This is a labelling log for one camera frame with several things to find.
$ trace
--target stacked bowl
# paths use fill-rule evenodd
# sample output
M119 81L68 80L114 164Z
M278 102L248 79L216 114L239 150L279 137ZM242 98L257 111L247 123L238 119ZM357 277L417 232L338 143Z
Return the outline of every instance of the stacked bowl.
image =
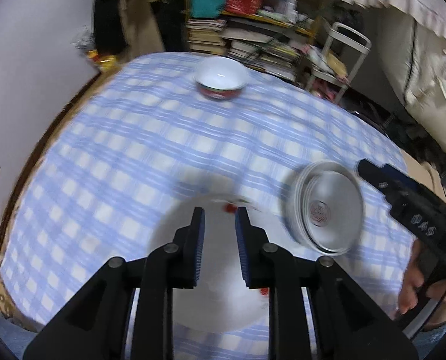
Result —
M326 255L344 254L359 239L363 227L358 181L337 162L312 163L295 178L286 214L300 244Z

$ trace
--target person's arm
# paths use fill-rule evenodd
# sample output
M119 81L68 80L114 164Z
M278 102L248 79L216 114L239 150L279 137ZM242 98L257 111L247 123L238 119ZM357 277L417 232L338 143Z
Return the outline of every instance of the person's arm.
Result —
M418 303L416 295L417 288L424 282L424 276L418 267L418 256L423 245L417 239L413 243L412 254L408 266L403 276L400 296L398 298L398 308L401 314L414 308ZM427 297L440 299L446 291L446 280L434 283L426 292ZM423 359L437 344L440 338L446 333L446 297L432 315L423 331L418 333L413 339L413 345L418 350L420 360Z

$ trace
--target checkered tablecloth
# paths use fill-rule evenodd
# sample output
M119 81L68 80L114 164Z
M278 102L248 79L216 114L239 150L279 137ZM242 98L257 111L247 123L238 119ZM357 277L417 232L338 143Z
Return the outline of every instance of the checkered tablecloth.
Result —
M148 254L165 213L183 199L235 193L282 216L295 169L368 158L406 170L400 150L324 100L250 70L230 102L200 95L201 57L136 59L74 117L24 193L1 265L23 314L46 323L114 255ZM364 231L339 263L388 313L396 308L411 235L364 182ZM174 327L176 358L265 358L268 325L208 334Z

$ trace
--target metal pin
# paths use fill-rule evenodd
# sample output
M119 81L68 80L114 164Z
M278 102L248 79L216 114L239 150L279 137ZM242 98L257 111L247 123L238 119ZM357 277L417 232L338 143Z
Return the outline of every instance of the metal pin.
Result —
M177 252L178 249L179 249L178 245L176 245L176 244L174 244L174 243L172 243L172 242L170 242L169 244L166 244L166 245L163 247L163 250L164 250L166 253L174 253L174 252Z
M110 268L118 268L123 264L123 259L121 257L111 257L108 261L108 265Z
M278 250L278 245L272 244L271 242L267 242L263 245L263 250L267 253L274 253Z
M331 257L323 256L323 257L319 258L319 263L322 266L325 266L326 268L329 268L330 266L332 266L335 263L335 261Z

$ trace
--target human hand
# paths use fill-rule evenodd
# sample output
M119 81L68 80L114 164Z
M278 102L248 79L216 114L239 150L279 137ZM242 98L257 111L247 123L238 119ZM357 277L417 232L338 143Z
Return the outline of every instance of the human hand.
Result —
M418 303L416 289L421 287L424 283L424 276L418 267L418 256L421 253L423 244L417 239L413 243L411 257L409 259L408 267L403 276L403 283L401 285L400 296L398 297L398 307L401 314L405 314L408 310L414 308ZM426 296L435 300L440 300L446 291L446 280L441 280L434 283L426 291ZM446 322L446 297L431 316L425 328L432 329Z

